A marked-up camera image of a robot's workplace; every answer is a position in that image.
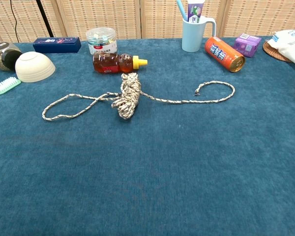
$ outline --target black pole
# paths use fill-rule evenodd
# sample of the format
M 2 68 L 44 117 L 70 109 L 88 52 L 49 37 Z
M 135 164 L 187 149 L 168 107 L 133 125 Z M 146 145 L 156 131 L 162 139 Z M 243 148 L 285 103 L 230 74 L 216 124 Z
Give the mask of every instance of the black pole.
M 36 0 L 36 2 L 37 2 L 37 5 L 38 5 L 38 8 L 39 8 L 39 10 L 40 10 L 41 16 L 42 16 L 43 19 L 44 19 L 44 22 L 45 22 L 46 28 L 47 28 L 48 33 L 49 33 L 49 37 L 53 38 L 53 37 L 54 37 L 54 34 L 53 34 L 53 31 L 52 31 L 51 28 L 50 28 L 50 25 L 49 25 L 49 22 L 48 22 L 48 19 L 47 19 L 47 16 L 46 16 L 45 10 L 44 10 L 44 8 L 43 8 L 43 5 L 41 4 L 41 1 L 40 1 L 40 0 Z

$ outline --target coiled rope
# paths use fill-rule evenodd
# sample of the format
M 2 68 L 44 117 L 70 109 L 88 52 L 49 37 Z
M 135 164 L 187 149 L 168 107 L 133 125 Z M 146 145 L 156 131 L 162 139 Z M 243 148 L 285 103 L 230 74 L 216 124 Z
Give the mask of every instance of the coiled rope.
M 138 79 L 138 74 L 137 73 L 130 73 L 130 74 L 122 74 L 122 83 L 121 83 L 121 93 L 115 93 L 115 92 L 107 92 L 104 93 L 103 95 L 99 97 L 89 97 L 89 96 L 83 96 L 79 94 L 68 94 L 61 99 L 51 103 L 49 106 L 47 106 L 42 113 L 42 117 L 44 120 L 48 121 L 53 121 L 61 117 L 65 118 L 75 118 L 78 117 L 79 115 L 83 114 L 87 110 L 89 110 L 96 102 L 98 101 L 114 101 L 112 103 L 112 108 L 117 108 L 119 116 L 123 119 L 129 119 L 132 117 L 134 110 L 139 103 L 139 97 L 140 94 L 143 96 L 146 96 L 152 100 L 156 100 L 159 102 L 165 102 L 165 103 L 171 103 L 171 104 L 183 104 L 183 103 L 218 103 L 218 102 L 223 102 L 230 97 L 232 97 L 235 93 L 235 88 L 233 85 L 222 82 L 222 81 L 210 81 L 210 82 L 205 82 L 199 85 L 199 87 L 195 91 L 195 95 L 200 95 L 199 91 L 202 87 L 209 85 L 209 84 L 222 84 L 230 87 L 232 89 L 232 93 L 228 95 L 227 97 L 217 99 L 217 100 L 207 100 L 207 101 L 198 101 L 198 100 L 168 100 L 168 99 L 161 99 L 161 98 L 155 98 L 151 95 L 146 94 L 145 92 L 141 91 L 141 83 Z M 69 97 L 79 97 L 79 98 L 84 98 L 84 99 L 91 99 L 94 100 L 90 105 L 88 105 L 85 109 L 81 110 L 75 115 L 57 115 L 55 117 L 48 118 L 46 117 L 46 112 L 53 107 L 54 105 L 63 102 Z

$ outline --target green toothbrush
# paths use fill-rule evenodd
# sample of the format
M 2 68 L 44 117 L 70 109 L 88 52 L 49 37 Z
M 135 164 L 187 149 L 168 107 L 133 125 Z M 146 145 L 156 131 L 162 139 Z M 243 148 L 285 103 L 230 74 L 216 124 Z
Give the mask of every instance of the green toothbrush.
M 21 81 L 15 77 L 9 77 L 3 80 L 2 82 L 0 82 L 0 95 L 4 94 L 5 92 L 8 92 L 10 89 L 14 88 L 20 83 Z

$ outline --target yellow cap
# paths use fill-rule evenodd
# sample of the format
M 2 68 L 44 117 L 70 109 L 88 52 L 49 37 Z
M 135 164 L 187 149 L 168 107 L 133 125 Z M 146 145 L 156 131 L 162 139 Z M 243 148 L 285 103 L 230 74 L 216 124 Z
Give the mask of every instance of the yellow cap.
M 141 65 L 147 65 L 148 60 L 139 59 L 139 56 L 133 56 L 133 69 L 139 69 Z

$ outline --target woven mat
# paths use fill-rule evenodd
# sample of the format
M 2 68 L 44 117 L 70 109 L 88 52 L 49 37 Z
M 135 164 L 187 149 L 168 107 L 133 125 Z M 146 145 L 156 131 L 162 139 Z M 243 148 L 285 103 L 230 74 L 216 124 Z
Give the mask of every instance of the woven mat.
M 281 55 L 277 49 L 272 48 L 270 46 L 270 44 L 268 44 L 267 42 L 264 43 L 263 45 L 263 49 L 264 51 L 269 54 L 271 57 L 278 59 L 278 60 L 282 60 L 282 61 L 286 61 L 286 62 L 291 62 L 288 58 L 286 58 L 285 56 Z

